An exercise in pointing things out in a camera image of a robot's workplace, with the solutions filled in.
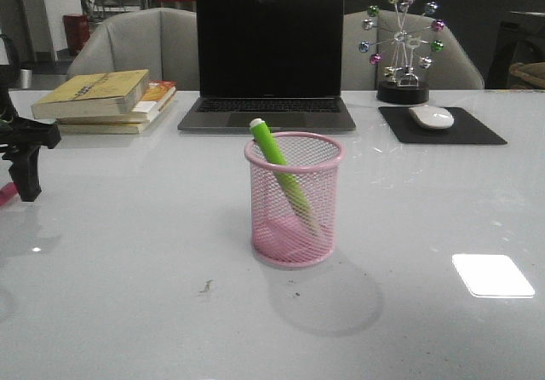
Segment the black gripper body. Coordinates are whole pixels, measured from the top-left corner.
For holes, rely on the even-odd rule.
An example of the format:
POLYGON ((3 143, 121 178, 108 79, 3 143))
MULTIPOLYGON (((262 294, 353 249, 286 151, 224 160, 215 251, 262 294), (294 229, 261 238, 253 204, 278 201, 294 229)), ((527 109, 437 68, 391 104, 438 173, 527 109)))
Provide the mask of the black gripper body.
POLYGON ((33 202, 42 192, 37 166, 40 148, 53 149, 60 140, 56 124, 20 117, 9 94, 1 94, 1 154, 12 163, 9 174, 22 201, 33 202))

